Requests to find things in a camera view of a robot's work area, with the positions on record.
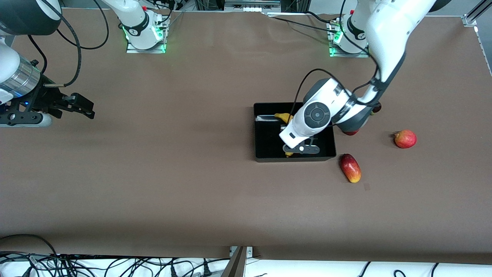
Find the black tray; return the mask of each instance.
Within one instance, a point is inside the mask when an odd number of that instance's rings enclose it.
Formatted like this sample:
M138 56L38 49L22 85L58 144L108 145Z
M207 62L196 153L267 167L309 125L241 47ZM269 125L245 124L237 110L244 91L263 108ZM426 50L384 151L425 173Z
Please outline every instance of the black tray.
M294 113L301 107L302 103L295 105ZM290 112L290 103L255 103L254 110L254 156L257 162L313 162L326 161L337 155L335 148L335 137L333 127L327 127L314 136L314 145L320 148L318 154L294 153L290 157L285 156L282 147L284 142L278 136L281 126L286 125L283 121L256 121L258 115L274 115L275 113Z

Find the table surface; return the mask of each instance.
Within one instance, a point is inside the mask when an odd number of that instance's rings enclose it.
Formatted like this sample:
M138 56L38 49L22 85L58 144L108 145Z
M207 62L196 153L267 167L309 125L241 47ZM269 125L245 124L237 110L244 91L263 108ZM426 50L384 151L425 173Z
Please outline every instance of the table surface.
M43 235L64 253L223 256L253 245L274 259L492 262L492 78L460 18L425 18L382 110L355 136L336 128L338 153L362 169L351 184L337 159L255 162L252 106L291 102L313 68L354 88L370 59L330 57L325 32L260 13L185 13L166 54L126 54L105 13L108 43L83 50L79 79L63 89L93 101L95 119L66 112L46 129L1 130L0 234ZM64 14L83 46L104 39L98 10ZM76 48L35 39L46 75L68 81ZM42 60L26 37L13 47ZM413 148L392 144L402 129L417 134Z

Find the gray floor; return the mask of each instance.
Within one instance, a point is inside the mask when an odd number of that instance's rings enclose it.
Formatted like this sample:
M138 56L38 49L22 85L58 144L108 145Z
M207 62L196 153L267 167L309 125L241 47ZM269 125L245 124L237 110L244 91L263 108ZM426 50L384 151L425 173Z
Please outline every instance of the gray floor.
M439 11L430 13L429 15L447 15L447 16L462 16L469 12L480 0L452 0L448 5ZM96 8L93 0L63 0L68 7L91 7ZM314 13L335 14L340 13L340 7L343 0L311 0L310 11ZM357 0L346 0L345 11L355 8ZM478 20L478 35L482 42L482 47L485 52L489 64L492 64L492 8L488 9Z

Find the round gray button pad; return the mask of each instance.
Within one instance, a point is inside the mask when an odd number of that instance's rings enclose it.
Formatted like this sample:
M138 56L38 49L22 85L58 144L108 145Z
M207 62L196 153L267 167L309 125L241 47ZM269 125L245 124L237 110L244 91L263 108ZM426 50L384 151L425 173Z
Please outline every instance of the round gray button pad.
M321 102L311 103L304 110L304 122L310 128L321 128L330 122L330 109Z

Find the brown table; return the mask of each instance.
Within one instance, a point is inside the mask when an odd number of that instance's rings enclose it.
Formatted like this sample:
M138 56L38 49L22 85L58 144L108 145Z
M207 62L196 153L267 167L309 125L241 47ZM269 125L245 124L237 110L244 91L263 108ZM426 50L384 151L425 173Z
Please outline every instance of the brown table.
M241 244L276 259L492 262L492 78L458 17L426 18L381 112L353 137L335 130L338 153L363 171L350 184L336 159L255 162L252 106L291 102L313 68L354 88L371 60L331 58L325 32L259 13L185 13L166 54L126 54L106 13L108 43L83 51L63 90L92 100L95 119L1 130L0 234L39 234L62 253L224 256ZM104 39L99 11L64 14L83 46ZM36 41L47 76L68 81L75 47ZM41 60L26 37L13 47ZM416 146L392 144L402 129Z

